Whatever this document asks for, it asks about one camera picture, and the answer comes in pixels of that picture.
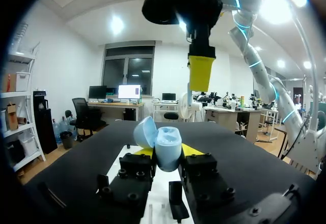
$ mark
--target cardboard box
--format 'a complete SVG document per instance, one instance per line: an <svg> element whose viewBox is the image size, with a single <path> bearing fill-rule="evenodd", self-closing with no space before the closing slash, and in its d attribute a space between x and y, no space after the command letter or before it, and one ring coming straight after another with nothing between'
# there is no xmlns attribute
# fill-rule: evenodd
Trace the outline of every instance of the cardboard box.
<svg viewBox="0 0 326 224"><path fill-rule="evenodd" d="M10 130L18 129L18 121L16 115L16 104L9 103L7 105L7 113L8 113L8 123Z"/></svg>
<svg viewBox="0 0 326 224"><path fill-rule="evenodd" d="M3 82L2 82L2 92L16 92L16 74L4 74Z"/></svg>

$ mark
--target wooden floor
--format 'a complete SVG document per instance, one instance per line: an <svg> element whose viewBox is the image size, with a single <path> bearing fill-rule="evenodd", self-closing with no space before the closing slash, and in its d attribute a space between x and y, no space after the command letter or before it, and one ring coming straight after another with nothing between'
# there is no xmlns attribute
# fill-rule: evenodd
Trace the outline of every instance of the wooden floor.
<svg viewBox="0 0 326 224"><path fill-rule="evenodd" d="M273 137L277 136L277 131L273 131ZM257 133L258 139L260 140L268 140L269 136L266 136L262 134L261 132ZM279 133L279 136L276 140L274 140L272 143L260 143L256 142L255 145L263 148L264 150L270 152L271 154L277 156L280 150L280 147L282 145L284 134ZM58 158L60 158L62 155L64 155L69 150L65 150L62 145L58 146L57 149L52 151L49 154L45 155L46 161L42 161L41 157L35 159L31 163L27 164L25 167L23 167L23 173L22 171L18 171L18 177L22 184L26 184L33 176L47 168L49 165L51 165L53 162L55 162ZM285 162L289 163L290 159L285 157L283 159ZM309 176L314 177L314 174L312 172L309 172Z"/></svg>

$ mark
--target window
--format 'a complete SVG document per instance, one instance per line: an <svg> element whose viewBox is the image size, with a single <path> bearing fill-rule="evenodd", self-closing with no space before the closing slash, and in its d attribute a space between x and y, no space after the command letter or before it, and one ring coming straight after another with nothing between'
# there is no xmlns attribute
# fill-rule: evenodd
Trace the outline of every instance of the window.
<svg viewBox="0 0 326 224"><path fill-rule="evenodd" d="M119 85L141 85L151 95L154 46L108 48L105 52L102 84L118 93Z"/></svg>

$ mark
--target black table surface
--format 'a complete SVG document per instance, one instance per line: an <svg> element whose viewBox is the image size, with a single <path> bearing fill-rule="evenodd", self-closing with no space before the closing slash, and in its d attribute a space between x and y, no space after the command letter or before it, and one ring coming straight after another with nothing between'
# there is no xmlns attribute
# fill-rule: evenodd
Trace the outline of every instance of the black table surface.
<svg viewBox="0 0 326 224"><path fill-rule="evenodd" d="M45 182L67 205L87 201L97 190L97 175L107 174L124 145L135 145L132 133L137 124L133 121L110 124L37 174L25 189L49 213L50 207L37 190L40 182ZM227 184L236 189L237 197L250 203L257 203L273 192L284 192L292 183L299 186L304 198L315 184L309 176L216 123L156 125L177 127L183 143L210 152Z"/></svg>

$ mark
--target office chair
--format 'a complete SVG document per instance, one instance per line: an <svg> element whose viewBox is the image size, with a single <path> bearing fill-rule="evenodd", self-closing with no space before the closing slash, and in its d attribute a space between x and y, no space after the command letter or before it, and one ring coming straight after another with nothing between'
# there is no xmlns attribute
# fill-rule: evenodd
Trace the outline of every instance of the office chair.
<svg viewBox="0 0 326 224"><path fill-rule="evenodd" d="M89 130L90 136L92 136L93 131L106 125L106 122L101 120L101 111L89 109L85 98L73 98L72 102L77 114L76 128Z"/></svg>
<svg viewBox="0 0 326 224"><path fill-rule="evenodd" d="M164 113L164 118L167 120L177 121L179 119L179 115L174 112L166 112Z"/></svg>

